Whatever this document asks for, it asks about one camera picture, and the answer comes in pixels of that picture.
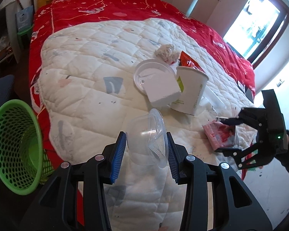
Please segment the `pink snack packet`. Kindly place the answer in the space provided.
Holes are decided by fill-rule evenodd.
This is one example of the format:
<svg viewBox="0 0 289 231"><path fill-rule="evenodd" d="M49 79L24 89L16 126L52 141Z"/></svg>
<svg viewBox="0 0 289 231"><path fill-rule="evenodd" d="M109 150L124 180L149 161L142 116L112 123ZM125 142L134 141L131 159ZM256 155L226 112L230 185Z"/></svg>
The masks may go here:
<svg viewBox="0 0 289 231"><path fill-rule="evenodd" d="M202 127L214 151L235 145L235 126L212 121Z"/></svg>

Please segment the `white paper cup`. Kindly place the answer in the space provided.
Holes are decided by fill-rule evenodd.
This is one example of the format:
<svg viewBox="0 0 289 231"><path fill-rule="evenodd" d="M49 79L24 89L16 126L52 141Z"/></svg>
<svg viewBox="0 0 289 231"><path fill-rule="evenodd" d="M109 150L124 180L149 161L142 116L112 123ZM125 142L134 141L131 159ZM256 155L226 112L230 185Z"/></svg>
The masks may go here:
<svg viewBox="0 0 289 231"><path fill-rule="evenodd" d="M171 109L181 113L195 115L209 80L208 76L197 69L178 66L176 68L176 80L181 94L180 97L171 104Z"/></svg>

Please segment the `white foam block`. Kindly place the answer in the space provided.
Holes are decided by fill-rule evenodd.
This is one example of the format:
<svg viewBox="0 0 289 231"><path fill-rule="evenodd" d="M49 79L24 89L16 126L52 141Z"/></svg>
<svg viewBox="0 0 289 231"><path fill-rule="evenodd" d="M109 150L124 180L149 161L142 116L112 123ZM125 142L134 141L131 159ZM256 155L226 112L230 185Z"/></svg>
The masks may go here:
<svg viewBox="0 0 289 231"><path fill-rule="evenodd" d="M171 104L181 95L180 87L171 73L154 73L142 78L141 82L153 107Z"/></svg>

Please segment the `red snack wrapper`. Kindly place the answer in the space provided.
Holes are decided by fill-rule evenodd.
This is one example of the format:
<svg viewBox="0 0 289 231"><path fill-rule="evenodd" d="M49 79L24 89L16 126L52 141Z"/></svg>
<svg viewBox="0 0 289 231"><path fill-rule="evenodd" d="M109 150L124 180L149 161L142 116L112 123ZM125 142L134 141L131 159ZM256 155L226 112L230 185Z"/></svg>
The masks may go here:
<svg viewBox="0 0 289 231"><path fill-rule="evenodd" d="M184 51L181 52L180 57L179 57L179 66L183 67L189 67L196 69L198 71L201 71L202 73L205 73L205 71L201 68L201 66L196 62L194 59L192 59L187 53Z"/></svg>

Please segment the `clear plastic bowl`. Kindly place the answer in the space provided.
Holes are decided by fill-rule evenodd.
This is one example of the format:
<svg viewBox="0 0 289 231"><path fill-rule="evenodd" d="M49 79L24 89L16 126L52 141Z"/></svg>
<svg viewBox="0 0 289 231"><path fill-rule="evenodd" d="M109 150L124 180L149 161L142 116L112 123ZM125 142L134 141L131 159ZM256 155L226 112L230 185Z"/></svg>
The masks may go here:
<svg viewBox="0 0 289 231"><path fill-rule="evenodd" d="M130 159L141 166L164 168L168 161L168 140L162 114L151 109L147 115L132 119L126 128Z"/></svg>

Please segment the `clear round plastic lid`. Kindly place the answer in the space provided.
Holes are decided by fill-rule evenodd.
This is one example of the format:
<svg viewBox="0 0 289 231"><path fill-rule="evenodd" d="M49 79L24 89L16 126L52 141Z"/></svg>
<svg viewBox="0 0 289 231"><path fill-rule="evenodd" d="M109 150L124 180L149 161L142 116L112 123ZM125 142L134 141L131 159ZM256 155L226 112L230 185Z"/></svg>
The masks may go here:
<svg viewBox="0 0 289 231"><path fill-rule="evenodd" d="M166 73L175 77L175 71L165 62L158 59L148 59L141 61L134 69L134 84L137 89L144 95L144 82L154 74Z"/></svg>

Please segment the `green plastic trash basket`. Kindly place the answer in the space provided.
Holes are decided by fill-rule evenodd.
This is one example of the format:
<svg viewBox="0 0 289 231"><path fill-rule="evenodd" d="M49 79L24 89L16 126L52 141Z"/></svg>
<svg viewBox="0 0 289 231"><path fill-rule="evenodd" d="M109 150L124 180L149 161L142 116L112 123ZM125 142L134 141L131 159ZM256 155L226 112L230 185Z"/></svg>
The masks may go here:
<svg viewBox="0 0 289 231"><path fill-rule="evenodd" d="M54 168L43 148L31 107L9 100L0 107L0 179L14 193L28 195L48 180Z"/></svg>

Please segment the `crumpled foil ball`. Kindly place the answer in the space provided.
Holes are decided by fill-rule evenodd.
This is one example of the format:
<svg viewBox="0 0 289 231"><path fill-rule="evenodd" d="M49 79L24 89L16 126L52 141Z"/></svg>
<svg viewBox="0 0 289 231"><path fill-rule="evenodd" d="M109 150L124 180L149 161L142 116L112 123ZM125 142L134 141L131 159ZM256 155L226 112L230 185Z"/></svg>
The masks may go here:
<svg viewBox="0 0 289 231"><path fill-rule="evenodd" d="M173 44L165 44L155 50L155 57L169 65L176 63L179 56L180 53L176 51L176 48Z"/></svg>

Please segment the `white quilted blanket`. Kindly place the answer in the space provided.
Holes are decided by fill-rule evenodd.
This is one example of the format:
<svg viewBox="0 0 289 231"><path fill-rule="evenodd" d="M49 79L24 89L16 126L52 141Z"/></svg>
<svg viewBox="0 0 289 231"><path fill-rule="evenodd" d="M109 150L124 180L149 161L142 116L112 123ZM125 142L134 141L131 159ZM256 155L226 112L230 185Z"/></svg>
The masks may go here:
<svg viewBox="0 0 289 231"><path fill-rule="evenodd" d="M195 116L169 106L153 110L133 76L136 66L165 44L200 63L223 108L206 103ZM212 152L203 125L252 106L234 79L180 26L158 18L72 26L47 37L40 56L39 96L49 114L49 139L61 159L86 162L119 132L127 135L119 176L105 187L112 229L179 230L186 187L175 183L168 166L156 163L165 152L163 131L204 162L224 162Z"/></svg>

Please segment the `red patterned bedspread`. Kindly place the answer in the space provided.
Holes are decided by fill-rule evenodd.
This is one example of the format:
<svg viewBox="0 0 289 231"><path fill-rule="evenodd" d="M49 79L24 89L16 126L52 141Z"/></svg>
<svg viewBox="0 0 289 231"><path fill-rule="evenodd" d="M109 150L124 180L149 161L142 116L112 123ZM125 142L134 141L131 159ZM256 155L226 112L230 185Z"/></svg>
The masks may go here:
<svg viewBox="0 0 289 231"><path fill-rule="evenodd" d="M34 16L29 78L43 147L54 167L86 162L151 110L134 84L134 70L165 44L195 59L225 104L196 116L162 107L167 130L204 162L225 161L212 152L202 127L217 115L232 117L252 106L239 88L255 89L247 60L212 28L161 0L53 0Z"/></svg>

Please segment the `blue paper bag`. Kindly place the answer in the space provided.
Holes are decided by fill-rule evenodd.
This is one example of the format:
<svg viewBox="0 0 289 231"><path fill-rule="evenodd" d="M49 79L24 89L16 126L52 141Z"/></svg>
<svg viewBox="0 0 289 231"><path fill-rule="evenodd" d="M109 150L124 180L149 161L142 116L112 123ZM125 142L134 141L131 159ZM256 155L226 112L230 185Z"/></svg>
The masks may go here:
<svg viewBox="0 0 289 231"><path fill-rule="evenodd" d="M31 27L33 21L33 6L29 6L15 14L17 30L21 32Z"/></svg>

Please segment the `window with dark frame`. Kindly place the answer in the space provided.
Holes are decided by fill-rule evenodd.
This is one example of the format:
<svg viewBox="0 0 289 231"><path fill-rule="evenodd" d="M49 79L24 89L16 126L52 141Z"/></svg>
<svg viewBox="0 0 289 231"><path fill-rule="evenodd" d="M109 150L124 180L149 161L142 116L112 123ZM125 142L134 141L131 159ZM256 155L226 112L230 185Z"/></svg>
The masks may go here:
<svg viewBox="0 0 289 231"><path fill-rule="evenodd" d="M254 68L266 57L289 24L289 6L282 0L247 0L224 41Z"/></svg>

